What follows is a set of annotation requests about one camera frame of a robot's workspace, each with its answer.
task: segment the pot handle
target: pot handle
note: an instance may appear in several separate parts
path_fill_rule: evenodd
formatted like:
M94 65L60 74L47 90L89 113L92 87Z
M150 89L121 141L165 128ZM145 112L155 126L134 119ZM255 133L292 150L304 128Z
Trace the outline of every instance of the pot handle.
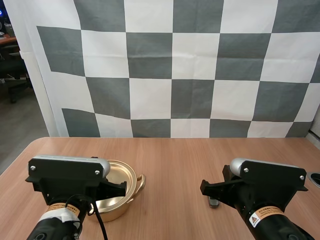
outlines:
M137 179L137 181L141 181L140 182L140 186L138 187L138 189L135 191L135 193L133 194L133 196L131 197L131 199L127 202L127 204L131 203L133 200L136 199L136 197L141 193L141 191L145 188L146 186L146 176L141 174Z

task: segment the gold pot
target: gold pot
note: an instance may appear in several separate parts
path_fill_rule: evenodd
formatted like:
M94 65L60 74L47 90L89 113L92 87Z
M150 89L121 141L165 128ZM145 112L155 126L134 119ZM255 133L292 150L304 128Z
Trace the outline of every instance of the gold pot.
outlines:
M117 160L109 160L109 163L110 172L106 178L114 184L126 181L126 193L125 196L96 201L103 222L113 221L123 215L146 185L146 176L141 174L137 178L135 171L128 164ZM97 221L94 215L89 216L89 219Z

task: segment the gray square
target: gray square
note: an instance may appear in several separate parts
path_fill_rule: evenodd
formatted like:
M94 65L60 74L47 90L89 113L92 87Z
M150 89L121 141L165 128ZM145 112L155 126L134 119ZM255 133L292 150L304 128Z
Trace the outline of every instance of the gray square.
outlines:
M272 32L320 32L319 12L319 0L278 0Z
M170 138L170 119L131 120L134 138Z
M214 83L214 80L173 79L171 118L209 119Z
M270 33L220 34L216 80L259 81Z
M246 138L251 121L210 119L210 138Z
M126 31L124 0L74 0L74 4L82 30Z
M174 33L220 33L224 0L174 0Z
M172 33L126 33L129 76L171 79Z
M252 121L293 122L305 98L308 85L261 81Z
M85 76L81 30L37 26L52 72Z
M290 127L286 138L304 138L307 136L312 122L294 122Z
M86 82L96 114L130 119L128 78L87 77Z
M311 78L311 83L320 83L320 55L318 57L318 60L316 61L315 69Z
M96 115L92 112L62 108L69 137L100 138Z

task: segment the checkerboard backdrop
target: checkerboard backdrop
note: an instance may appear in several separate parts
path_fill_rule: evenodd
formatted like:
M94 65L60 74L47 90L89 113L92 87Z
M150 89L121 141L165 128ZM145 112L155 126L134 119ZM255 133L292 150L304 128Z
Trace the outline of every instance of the checkerboard backdrop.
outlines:
M304 137L319 106L320 0L28 4L71 137Z

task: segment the white tape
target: white tape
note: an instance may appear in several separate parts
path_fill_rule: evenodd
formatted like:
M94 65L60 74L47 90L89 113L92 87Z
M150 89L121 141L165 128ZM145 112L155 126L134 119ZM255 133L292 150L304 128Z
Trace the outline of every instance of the white tape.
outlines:
M74 223L74 225L77 228L79 228L79 226L80 226L80 223L78 223L80 221L79 218L66 207L47 211L45 214L43 214L40 217L39 222L44 219L52 219L52 218L57 218L63 223L68 222L68 221L77 221Z

